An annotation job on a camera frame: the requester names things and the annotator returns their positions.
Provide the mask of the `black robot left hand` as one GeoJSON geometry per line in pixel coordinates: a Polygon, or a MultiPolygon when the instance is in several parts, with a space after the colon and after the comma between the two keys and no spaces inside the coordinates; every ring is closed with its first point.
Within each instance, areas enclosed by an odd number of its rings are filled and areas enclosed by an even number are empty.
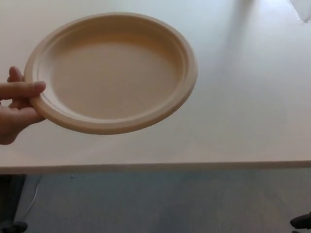
{"type": "Polygon", "coordinates": [[[23,233],[28,229],[28,224],[22,221],[12,222],[8,233],[23,233]]]}

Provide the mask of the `person's bare hand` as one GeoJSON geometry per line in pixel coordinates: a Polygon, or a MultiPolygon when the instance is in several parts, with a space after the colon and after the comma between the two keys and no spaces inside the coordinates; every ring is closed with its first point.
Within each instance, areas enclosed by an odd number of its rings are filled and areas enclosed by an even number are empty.
{"type": "Polygon", "coordinates": [[[17,67],[10,67],[7,82],[0,84],[0,100],[11,100],[0,106],[0,143],[12,144],[27,127],[40,123],[44,117],[31,105],[29,99],[39,96],[46,88],[44,82],[27,83],[17,67]]]}

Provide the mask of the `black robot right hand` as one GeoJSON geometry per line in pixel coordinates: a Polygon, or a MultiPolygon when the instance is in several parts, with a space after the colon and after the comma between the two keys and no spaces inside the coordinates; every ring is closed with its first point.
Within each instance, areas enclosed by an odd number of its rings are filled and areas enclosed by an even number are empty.
{"type": "Polygon", "coordinates": [[[295,229],[311,229],[311,213],[293,218],[290,224],[295,229]]]}

